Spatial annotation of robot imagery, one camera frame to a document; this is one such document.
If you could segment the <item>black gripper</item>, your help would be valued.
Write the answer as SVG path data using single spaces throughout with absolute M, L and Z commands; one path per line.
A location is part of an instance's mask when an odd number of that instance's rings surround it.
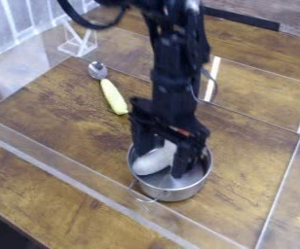
M 207 139 L 211 130 L 196 118 L 197 101 L 192 94 L 169 94 L 146 99 L 130 99 L 129 113 L 132 141 L 136 153 L 144 156 L 165 145 L 164 139 L 177 145 L 172 175 L 176 179 L 197 163 L 209 166 Z

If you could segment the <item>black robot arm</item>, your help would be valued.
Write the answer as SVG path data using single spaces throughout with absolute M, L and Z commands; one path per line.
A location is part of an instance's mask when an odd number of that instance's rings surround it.
M 201 71 L 211 59 L 199 0 L 96 0 L 141 11 L 154 53 L 153 97 L 130 99 L 132 141 L 146 155 L 168 140 L 176 144 L 172 175 L 179 178 L 203 159 L 209 129 L 196 118 Z

